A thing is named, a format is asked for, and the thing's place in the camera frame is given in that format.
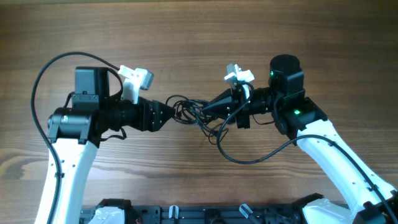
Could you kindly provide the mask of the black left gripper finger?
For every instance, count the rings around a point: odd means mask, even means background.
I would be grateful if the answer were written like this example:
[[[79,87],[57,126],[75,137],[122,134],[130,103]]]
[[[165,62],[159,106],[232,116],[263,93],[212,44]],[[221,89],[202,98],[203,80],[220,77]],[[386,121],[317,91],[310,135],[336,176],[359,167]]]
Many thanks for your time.
[[[154,115],[154,131],[159,131],[161,127],[172,117],[174,114],[159,113]]]
[[[166,113],[166,114],[174,114],[175,115],[175,109],[169,105],[166,105],[161,102],[157,102],[157,114],[159,113]]]

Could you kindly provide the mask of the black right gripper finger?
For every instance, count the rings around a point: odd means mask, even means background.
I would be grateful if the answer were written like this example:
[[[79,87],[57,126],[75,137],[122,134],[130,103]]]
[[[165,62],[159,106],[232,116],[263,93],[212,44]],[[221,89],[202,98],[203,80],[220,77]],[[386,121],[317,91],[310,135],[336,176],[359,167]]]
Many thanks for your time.
[[[234,103],[213,103],[202,109],[205,115],[227,119],[235,109]]]
[[[214,100],[210,101],[208,107],[210,109],[226,109],[234,104],[233,92],[230,88],[218,95]]]

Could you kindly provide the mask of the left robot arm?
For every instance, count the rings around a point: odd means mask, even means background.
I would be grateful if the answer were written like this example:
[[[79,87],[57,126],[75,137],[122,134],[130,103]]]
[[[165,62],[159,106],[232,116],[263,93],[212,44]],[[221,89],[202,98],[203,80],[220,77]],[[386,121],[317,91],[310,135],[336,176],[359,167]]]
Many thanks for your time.
[[[86,180],[108,130],[125,126],[158,131],[175,109],[138,95],[152,83],[151,72],[122,66],[77,67],[75,90],[49,117],[49,164],[36,223],[78,223]]]

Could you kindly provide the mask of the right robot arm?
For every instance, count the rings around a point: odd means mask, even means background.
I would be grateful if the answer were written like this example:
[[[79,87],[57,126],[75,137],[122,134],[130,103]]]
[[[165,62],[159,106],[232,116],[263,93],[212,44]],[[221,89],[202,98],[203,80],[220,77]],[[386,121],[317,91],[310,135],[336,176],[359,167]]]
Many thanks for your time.
[[[275,56],[266,88],[254,88],[253,78],[249,70],[228,65],[224,79],[229,89],[203,112],[239,128],[248,128],[252,115],[270,113],[289,144],[298,146],[321,167],[346,202],[341,207],[323,195],[311,194],[294,203],[293,222],[396,223],[397,190],[355,154],[328,116],[306,96],[298,58]]]

